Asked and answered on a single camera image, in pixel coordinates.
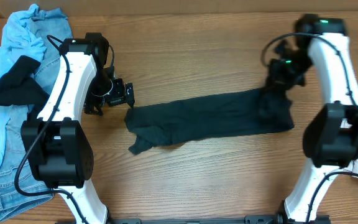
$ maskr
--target black cloth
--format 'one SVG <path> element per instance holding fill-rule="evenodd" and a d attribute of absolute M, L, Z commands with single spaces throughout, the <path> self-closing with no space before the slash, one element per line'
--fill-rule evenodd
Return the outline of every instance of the black cloth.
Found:
<path fill-rule="evenodd" d="M 34 105 L 36 117 L 48 101 L 49 94 L 31 77 L 40 62 L 20 56 L 12 68 L 0 78 L 0 106 Z"/>
<path fill-rule="evenodd" d="M 129 109 L 126 126 L 137 135 L 129 150 L 139 154 L 191 140 L 288 131 L 294 127 L 290 106 L 284 91 L 261 88 Z"/>

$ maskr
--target light blue fabric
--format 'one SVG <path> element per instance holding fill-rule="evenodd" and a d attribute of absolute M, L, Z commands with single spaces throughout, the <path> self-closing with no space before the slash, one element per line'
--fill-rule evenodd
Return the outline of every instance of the light blue fabric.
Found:
<path fill-rule="evenodd" d="M 28 11 L 13 13 L 2 30 L 0 77 L 9 71 L 21 55 L 26 55 L 41 62 L 33 77 L 50 93 L 60 69 L 60 56 L 47 40 L 47 34 L 61 40 L 72 38 L 67 17 L 60 9 L 40 11 L 39 7 L 33 4 Z M 28 112 L 28 106 L 0 106 L 0 221 L 14 217 L 53 197 L 25 197 L 14 188 L 17 166 L 25 154 L 20 128 L 27 119 Z M 43 182 L 32 177 L 28 163 L 21 172 L 20 186 L 28 192 L 47 189 Z"/>

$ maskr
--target light blue shirt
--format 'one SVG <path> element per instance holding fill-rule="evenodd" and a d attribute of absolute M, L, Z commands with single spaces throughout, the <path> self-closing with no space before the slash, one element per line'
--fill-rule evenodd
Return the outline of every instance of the light blue shirt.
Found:
<path fill-rule="evenodd" d="M 39 7 L 31 5 L 27 11 L 19 11 L 11 14 L 7 24 L 2 30 L 2 41 L 0 46 L 0 78 L 9 71 L 21 55 L 29 56 L 42 61 L 46 47 L 41 37 L 36 37 L 30 31 L 30 18 L 36 16 Z M 4 158 L 6 146 L 5 125 L 12 116 L 12 109 L 20 109 L 23 116 L 28 112 L 27 106 L 0 106 L 0 166 Z"/>

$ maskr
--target wooden table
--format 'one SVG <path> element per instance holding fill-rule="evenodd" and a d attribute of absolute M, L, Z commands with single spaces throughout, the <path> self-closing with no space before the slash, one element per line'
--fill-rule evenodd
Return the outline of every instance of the wooden table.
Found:
<path fill-rule="evenodd" d="M 358 79 L 358 12 L 319 12 L 346 19 Z M 262 86 L 262 47 L 290 32 L 299 13 L 71 17 L 73 35 L 102 32 L 114 46 L 116 71 L 134 84 L 136 106 L 152 105 Z M 1 30 L 6 20 L 0 19 Z M 138 156 L 123 122 L 127 105 L 84 115 L 82 127 L 93 148 L 92 180 L 114 218 L 213 218 L 274 213 L 292 191 L 305 162 L 302 135 L 321 109 L 312 68 L 307 86 L 295 87 L 295 129 L 280 134 L 192 141 L 156 147 Z M 319 214 L 334 223 L 358 223 L 358 179 L 339 177 Z M 55 197 L 6 223 L 72 220 Z"/>

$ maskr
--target blue denim jeans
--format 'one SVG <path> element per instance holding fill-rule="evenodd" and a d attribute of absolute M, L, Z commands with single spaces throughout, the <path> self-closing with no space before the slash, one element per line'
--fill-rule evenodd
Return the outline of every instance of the blue denim jeans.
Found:
<path fill-rule="evenodd" d="M 28 33 L 21 31 L 22 33 L 19 40 L 22 41 L 22 43 L 18 44 L 18 46 L 15 46 L 15 44 L 18 43 L 17 36 L 11 37 L 11 33 L 15 31 L 16 26 L 25 26 L 25 29 L 28 31 Z M 58 51 L 47 40 L 46 36 L 48 34 L 61 40 L 72 38 L 67 17 L 60 9 L 40 11 L 39 7 L 33 4 L 28 11 L 13 13 L 9 17 L 2 35 L 0 58 L 7 59 L 0 60 L 0 77 L 10 69 L 21 55 L 27 55 L 41 62 L 40 67 L 35 71 L 33 77 L 47 93 L 50 93 L 60 69 L 60 56 Z M 26 41 L 24 40 L 28 40 L 32 43 L 37 42 L 37 45 L 26 47 Z M 39 52 L 43 53 L 43 58 L 38 58 Z M 0 162 L 1 222 L 36 207 L 41 203 L 47 202 L 53 195 L 26 197 L 16 192 L 14 176 L 25 154 L 20 128 L 23 121 L 27 119 L 27 113 L 31 110 L 31 105 L 13 105 L 1 107 L 0 109 L 0 118 L 2 118 L 2 115 L 6 118 L 6 120 L 2 120 L 2 123 L 0 122 L 2 124 L 2 128 L 0 128 L 0 142 L 4 142 L 3 151 L 0 152 L 0 160 L 2 161 Z M 19 183 L 20 187 L 26 192 L 40 192 L 48 189 L 43 182 L 36 181 L 33 178 L 28 162 L 26 162 L 21 172 Z"/>

